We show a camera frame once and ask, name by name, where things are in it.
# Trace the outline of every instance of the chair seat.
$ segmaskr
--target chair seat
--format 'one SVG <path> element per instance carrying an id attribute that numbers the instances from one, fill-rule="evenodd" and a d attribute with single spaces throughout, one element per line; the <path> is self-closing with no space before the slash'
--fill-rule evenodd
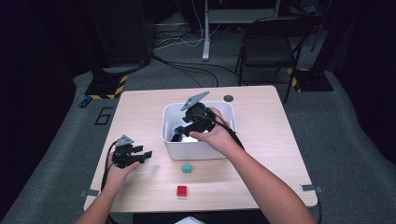
<path id="1" fill-rule="evenodd" d="M 295 58 L 286 37 L 250 36 L 245 42 L 244 65 L 293 67 Z"/>

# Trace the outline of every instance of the light wood surface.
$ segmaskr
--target light wood surface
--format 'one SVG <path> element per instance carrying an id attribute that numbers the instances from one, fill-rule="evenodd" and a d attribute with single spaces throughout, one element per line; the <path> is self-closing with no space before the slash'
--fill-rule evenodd
<path id="1" fill-rule="evenodd" d="M 283 105 L 272 86 L 126 91 L 120 97 L 91 189 L 100 189 L 105 159 L 111 143 L 123 134 L 134 139 L 134 146 L 152 150 L 152 158 L 130 174 L 112 212 L 209 211 L 258 208 L 247 187 L 227 159 L 173 161 L 162 140 L 163 111 L 172 103 L 185 103 L 203 91 L 203 101 L 231 102 L 237 136 L 246 151 L 283 179 L 306 206 L 317 204 L 314 192 L 303 192 L 301 184 L 311 184 Z M 183 174 L 181 166 L 190 163 L 192 171 Z M 177 186 L 187 186 L 187 197 L 177 197 Z M 95 197 L 88 196 L 84 209 Z"/>

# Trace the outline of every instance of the black chair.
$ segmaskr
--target black chair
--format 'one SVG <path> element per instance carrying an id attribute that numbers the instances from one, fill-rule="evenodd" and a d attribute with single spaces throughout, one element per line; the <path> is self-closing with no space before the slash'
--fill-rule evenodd
<path id="1" fill-rule="evenodd" d="M 312 33 L 310 20 L 302 17 L 273 17 L 256 20 L 249 25 L 242 37 L 241 49 L 235 66 L 239 68 L 239 86 L 242 84 L 245 67 L 291 68 L 288 91 L 284 103 L 288 101 L 293 71 L 297 67 L 303 43 Z M 297 37 L 298 44 L 293 48 L 289 38 Z"/>

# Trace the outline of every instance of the person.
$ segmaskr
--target person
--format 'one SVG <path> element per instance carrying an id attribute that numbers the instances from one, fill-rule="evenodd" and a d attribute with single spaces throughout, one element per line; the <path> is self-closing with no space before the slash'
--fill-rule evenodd
<path id="1" fill-rule="evenodd" d="M 227 121 L 223 121 L 216 108 L 211 107 L 210 109 L 216 115 L 216 122 L 229 126 Z M 216 125 L 210 133 L 190 132 L 190 136 L 206 141 L 231 162 L 246 184 L 263 216 L 270 223 L 316 223 L 300 197 L 279 177 L 242 149 L 224 127 Z M 103 191 L 76 223 L 105 223 L 111 205 L 126 176 L 134 171 L 138 165 L 138 162 L 136 162 L 124 169 L 111 167 Z"/>

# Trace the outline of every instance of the hand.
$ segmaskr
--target hand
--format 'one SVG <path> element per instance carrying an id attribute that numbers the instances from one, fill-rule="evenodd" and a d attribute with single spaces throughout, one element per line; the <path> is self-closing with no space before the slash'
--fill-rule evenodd
<path id="1" fill-rule="evenodd" d="M 216 121 L 223 123 L 224 119 L 220 112 L 214 107 L 210 107 L 210 110 L 216 115 Z M 224 125 L 229 127 L 229 122 L 225 121 Z M 190 132 L 190 136 L 195 139 L 207 142 L 212 148 L 224 156 L 227 156 L 227 153 L 231 150 L 234 150 L 236 147 L 240 148 L 240 146 L 238 146 L 230 136 L 228 131 L 218 124 L 216 124 L 215 128 L 210 133 Z"/>
<path id="2" fill-rule="evenodd" d="M 111 190 L 114 192 L 118 192 L 121 188 L 123 183 L 125 182 L 126 177 L 128 174 L 133 172 L 139 166 L 139 162 L 136 161 L 133 164 L 121 169 L 113 164 L 112 161 L 113 153 L 110 154 L 108 157 L 108 173 L 107 173 L 107 180 L 104 187 L 104 190 Z"/>

